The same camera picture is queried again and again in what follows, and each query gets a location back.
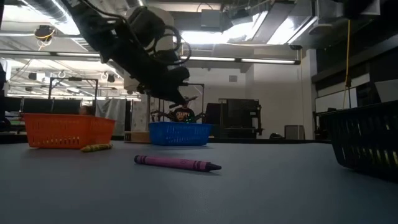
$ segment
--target black basket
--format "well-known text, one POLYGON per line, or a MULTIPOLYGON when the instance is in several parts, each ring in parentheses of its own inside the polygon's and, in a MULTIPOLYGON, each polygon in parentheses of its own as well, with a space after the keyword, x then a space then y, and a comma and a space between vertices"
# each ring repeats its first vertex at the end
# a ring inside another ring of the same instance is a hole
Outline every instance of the black basket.
POLYGON ((323 115, 340 165, 398 180, 398 101, 323 115))

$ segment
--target gray table surface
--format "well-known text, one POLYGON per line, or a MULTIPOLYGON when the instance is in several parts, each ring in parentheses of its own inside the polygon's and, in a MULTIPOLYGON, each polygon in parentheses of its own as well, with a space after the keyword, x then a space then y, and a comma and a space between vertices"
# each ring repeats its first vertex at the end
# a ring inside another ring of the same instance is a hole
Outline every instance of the gray table surface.
POLYGON ((337 164, 329 144, 114 149, 0 146, 0 223, 398 223, 398 184, 337 164), (136 154, 211 161, 213 173, 136 154))

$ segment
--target plastic basket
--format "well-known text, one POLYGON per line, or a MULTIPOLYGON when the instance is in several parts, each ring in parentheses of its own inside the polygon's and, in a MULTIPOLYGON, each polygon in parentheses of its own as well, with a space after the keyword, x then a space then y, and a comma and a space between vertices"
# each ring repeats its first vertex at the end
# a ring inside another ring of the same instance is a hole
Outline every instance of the plastic basket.
POLYGON ((398 101, 323 115, 340 165, 398 180, 398 101))
POLYGON ((203 146, 211 124, 156 122, 149 125, 150 141, 161 146, 203 146))
POLYGON ((81 149, 90 144, 108 144, 114 120, 65 114, 24 114, 30 147, 81 149))

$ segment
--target blue basket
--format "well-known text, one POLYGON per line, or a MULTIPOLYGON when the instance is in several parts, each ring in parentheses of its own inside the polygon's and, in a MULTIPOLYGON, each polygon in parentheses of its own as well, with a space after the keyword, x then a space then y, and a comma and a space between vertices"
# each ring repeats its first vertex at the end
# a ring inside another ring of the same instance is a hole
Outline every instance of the blue basket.
POLYGON ((211 124, 156 122, 149 124, 150 141, 160 146, 203 146, 211 124))

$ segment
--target black robotic arm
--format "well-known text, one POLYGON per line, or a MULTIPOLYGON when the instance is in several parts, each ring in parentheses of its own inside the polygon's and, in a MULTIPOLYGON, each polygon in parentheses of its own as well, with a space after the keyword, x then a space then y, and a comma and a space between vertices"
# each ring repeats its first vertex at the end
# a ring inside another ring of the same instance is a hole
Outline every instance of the black robotic arm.
POLYGON ((189 59, 181 61, 175 53, 181 44, 181 36, 176 29, 165 25, 161 18, 146 7, 138 7, 126 19, 103 12, 88 0, 61 1, 83 38, 100 53, 103 63, 110 59, 115 61, 131 78, 139 81, 141 93, 184 104, 178 86, 189 77, 189 71, 185 67, 168 69, 170 65, 180 65, 189 59), (177 46, 170 50, 156 51, 157 41, 170 35, 165 34, 167 29, 172 30, 177 37, 177 46))

